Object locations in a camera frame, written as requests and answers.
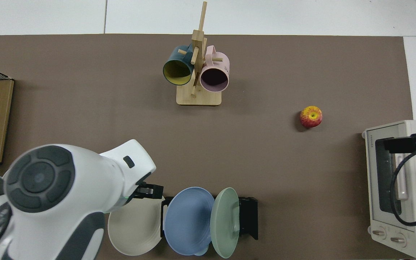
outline wooden base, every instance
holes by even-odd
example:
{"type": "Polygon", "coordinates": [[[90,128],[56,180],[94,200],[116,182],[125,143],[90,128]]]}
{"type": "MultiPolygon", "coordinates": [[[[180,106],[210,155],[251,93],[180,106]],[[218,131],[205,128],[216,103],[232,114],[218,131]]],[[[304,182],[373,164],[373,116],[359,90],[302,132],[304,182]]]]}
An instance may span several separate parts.
{"type": "Polygon", "coordinates": [[[195,82],[195,71],[187,84],[177,86],[176,88],[176,102],[179,105],[220,105],[221,92],[210,92],[200,86],[200,81],[195,82]]]}

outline red apple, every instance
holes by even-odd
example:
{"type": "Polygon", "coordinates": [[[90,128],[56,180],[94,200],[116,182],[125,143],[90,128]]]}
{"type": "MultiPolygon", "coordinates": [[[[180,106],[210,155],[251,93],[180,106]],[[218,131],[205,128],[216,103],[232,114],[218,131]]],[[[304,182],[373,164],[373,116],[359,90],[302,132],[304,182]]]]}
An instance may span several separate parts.
{"type": "Polygon", "coordinates": [[[310,105],[301,111],[299,121],[306,128],[316,127],[322,122],[322,111],[315,105],[310,105]]]}

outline pink mug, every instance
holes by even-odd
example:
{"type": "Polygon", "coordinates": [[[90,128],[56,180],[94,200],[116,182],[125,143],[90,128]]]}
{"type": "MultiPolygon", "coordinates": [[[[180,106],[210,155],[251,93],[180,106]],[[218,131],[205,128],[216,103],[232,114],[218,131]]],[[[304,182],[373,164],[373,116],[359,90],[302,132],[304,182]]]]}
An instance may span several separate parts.
{"type": "Polygon", "coordinates": [[[205,61],[200,73],[201,86],[210,92],[225,90],[229,85],[229,58],[211,45],[207,47],[205,61]]]}

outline beige plate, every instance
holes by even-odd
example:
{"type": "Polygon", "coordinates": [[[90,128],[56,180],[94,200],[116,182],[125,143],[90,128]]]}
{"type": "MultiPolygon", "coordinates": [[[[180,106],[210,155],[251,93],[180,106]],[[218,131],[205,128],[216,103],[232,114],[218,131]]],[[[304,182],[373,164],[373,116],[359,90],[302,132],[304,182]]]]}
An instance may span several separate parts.
{"type": "Polygon", "coordinates": [[[132,199],[110,213],[109,238],[124,255],[142,255],[160,242],[162,199],[132,199]]]}

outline toaster oven handle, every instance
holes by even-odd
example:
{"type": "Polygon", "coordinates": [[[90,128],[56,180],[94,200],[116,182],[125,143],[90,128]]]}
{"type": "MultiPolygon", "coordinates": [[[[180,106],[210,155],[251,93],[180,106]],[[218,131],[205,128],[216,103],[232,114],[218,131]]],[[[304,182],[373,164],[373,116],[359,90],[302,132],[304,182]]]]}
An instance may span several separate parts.
{"type": "MultiPolygon", "coordinates": [[[[403,153],[397,153],[396,155],[396,166],[404,159],[403,153]]],[[[406,170],[405,167],[402,167],[399,171],[398,178],[396,180],[397,194],[396,199],[398,200],[407,200],[409,199],[409,194],[407,193],[406,185],[406,170]]]]}

